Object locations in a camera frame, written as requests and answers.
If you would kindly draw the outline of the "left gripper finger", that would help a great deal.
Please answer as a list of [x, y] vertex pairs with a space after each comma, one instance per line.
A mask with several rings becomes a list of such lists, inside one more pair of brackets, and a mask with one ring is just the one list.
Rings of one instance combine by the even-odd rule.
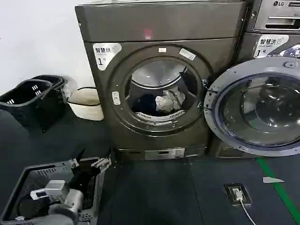
[[63, 162], [62, 164], [68, 168], [76, 168], [79, 166], [79, 162], [77, 161], [76, 158], [71, 158], [71, 159]]
[[97, 168], [97, 169], [107, 169], [111, 165], [111, 159], [110, 158], [100, 158], [95, 163], [91, 164], [91, 167]]

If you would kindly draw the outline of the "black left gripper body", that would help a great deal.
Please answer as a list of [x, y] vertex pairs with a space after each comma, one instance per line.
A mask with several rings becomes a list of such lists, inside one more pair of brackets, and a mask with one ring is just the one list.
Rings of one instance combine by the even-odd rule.
[[100, 173], [100, 169], [95, 166], [77, 166], [72, 168], [73, 178], [69, 183], [70, 189], [87, 191], [89, 181]]

